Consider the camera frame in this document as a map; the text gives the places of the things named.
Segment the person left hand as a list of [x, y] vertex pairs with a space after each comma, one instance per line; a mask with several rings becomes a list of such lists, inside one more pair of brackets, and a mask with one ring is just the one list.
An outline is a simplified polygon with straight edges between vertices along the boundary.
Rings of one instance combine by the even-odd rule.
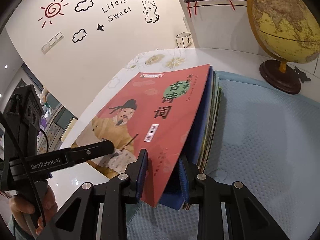
[[[49, 222], [58, 210], [55, 195], [50, 186], [47, 187], [47, 192], [43, 198], [42, 204], [45, 220], [46, 222]], [[13, 196], [9, 200], [9, 207], [14, 219], [16, 220], [22, 231], [33, 237], [33, 234], [29, 230], [28, 225], [25, 221], [24, 214], [33, 214], [35, 212], [35, 207], [24, 198], [19, 196]]]

